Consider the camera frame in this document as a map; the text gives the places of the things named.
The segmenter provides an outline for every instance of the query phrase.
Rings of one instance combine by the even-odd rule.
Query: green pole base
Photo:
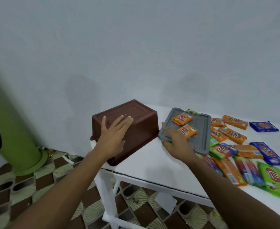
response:
[[[12,171],[14,172],[14,174],[16,174],[16,176],[24,176],[24,175],[33,173],[34,171],[36,171],[40,167],[42,167],[46,163],[46,160],[48,159],[49,154],[47,153],[46,150],[41,150],[40,153],[41,153],[41,159],[39,160],[39,162],[36,163],[36,165],[32,166],[31,168],[23,169],[23,170],[16,170],[13,167]]]

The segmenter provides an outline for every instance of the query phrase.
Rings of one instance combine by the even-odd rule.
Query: white table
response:
[[[157,111],[159,128],[161,128],[161,122],[166,119],[171,108],[148,106]],[[222,115],[215,115],[212,113],[205,114],[213,118],[222,118]],[[253,121],[242,117],[240,119],[248,122]],[[280,130],[280,124],[274,125]],[[233,126],[229,127],[248,138],[244,144],[263,141],[280,156],[280,131],[257,133],[251,127],[248,127],[247,130],[242,130]],[[235,144],[230,140],[225,141],[225,143]],[[95,141],[91,142],[91,146],[95,146]],[[112,178],[117,180],[114,189],[111,184]],[[117,218],[113,193],[117,192],[120,181],[213,207],[211,200],[193,173],[184,163],[170,156],[163,148],[158,138],[142,147],[117,166],[110,166],[108,163],[105,163],[95,178],[97,188],[105,207],[103,220],[110,222],[112,228],[118,228],[118,225],[122,227],[143,228]],[[279,197],[250,185],[241,187],[241,189],[280,215]]]

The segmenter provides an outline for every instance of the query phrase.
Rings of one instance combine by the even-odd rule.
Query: brown plastic box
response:
[[[128,158],[138,149],[155,139],[159,133],[157,112],[137,100],[131,100],[93,115],[91,140],[99,140],[103,116],[106,116],[106,127],[109,128],[115,119],[121,115],[124,116],[123,119],[131,116],[134,121],[123,138],[125,140],[123,151],[107,161],[112,166],[118,165]]]

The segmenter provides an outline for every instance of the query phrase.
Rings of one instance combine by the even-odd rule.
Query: snack packet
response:
[[[224,134],[221,134],[219,131],[216,130],[216,128],[211,127],[211,136],[214,137],[219,142],[223,142],[227,139],[229,139],[227,136]]]
[[[187,109],[186,112],[192,112],[192,113],[197,113],[197,114],[200,114],[199,112],[196,112],[194,110],[191,110],[191,109]]]
[[[247,137],[245,137],[244,135],[229,129],[227,127],[221,127],[218,129],[221,133],[225,134],[227,137],[229,137],[229,139],[239,145],[243,144],[246,140]]]
[[[280,197],[280,169],[262,162],[257,162],[257,166],[266,183],[266,190]]]
[[[275,126],[273,126],[269,121],[267,122],[249,122],[250,127],[252,127],[257,132],[277,132]]]
[[[178,116],[172,118],[172,121],[175,122],[176,124],[182,126],[191,121],[194,117],[188,115],[187,113],[182,113],[179,114]]]
[[[263,155],[264,161],[269,165],[280,165],[280,157],[264,142],[251,142]]]
[[[220,175],[224,176],[222,171],[219,170],[219,168],[217,168],[216,164],[214,163],[214,161],[211,160],[210,157],[208,156],[202,156],[200,154],[196,154],[199,158],[203,159],[204,162],[209,165],[212,169],[214,169],[216,172],[218,172]]]
[[[238,151],[236,156],[242,158],[258,158],[263,159],[263,155],[253,145],[229,145]]]
[[[223,115],[223,121],[226,124],[229,124],[234,127],[241,128],[241,129],[247,129],[247,127],[248,127],[248,122],[239,120],[239,119],[227,116],[227,115]]]
[[[232,182],[232,184],[237,186],[247,186],[246,181],[229,158],[222,161],[215,158],[212,158],[212,160],[223,172],[224,176]]]
[[[209,154],[219,160],[232,157],[237,153],[237,150],[230,147],[226,143],[220,143],[210,147]]]
[[[210,137],[210,147],[219,144],[217,140],[215,140],[213,137]]]
[[[180,132],[183,133],[186,139],[192,137],[194,134],[197,133],[197,130],[190,125],[184,125],[178,129]]]
[[[234,157],[237,169],[240,171],[245,181],[252,186],[259,188],[265,187],[262,175],[259,173],[256,165],[249,158]]]
[[[211,126],[212,127],[223,127],[226,126],[223,119],[221,118],[211,118]]]

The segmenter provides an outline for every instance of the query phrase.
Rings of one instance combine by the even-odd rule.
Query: gray plastic tray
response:
[[[197,114],[181,110],[181,108],[172,108],[170,114],[165,120],[163,127],[179,129],[181,126],[174,123],[172,118],[181,114],[188,113],[194,119],[188,122],[188,125],[197,129],[197,134],[189,138],[187,141],[196,153],[207,155],[210,147],[210,130],[211,130],[211,116],[206,114]],[[170,135],[163,129],[159,131],[158,137],[160,140],[172,142]]]

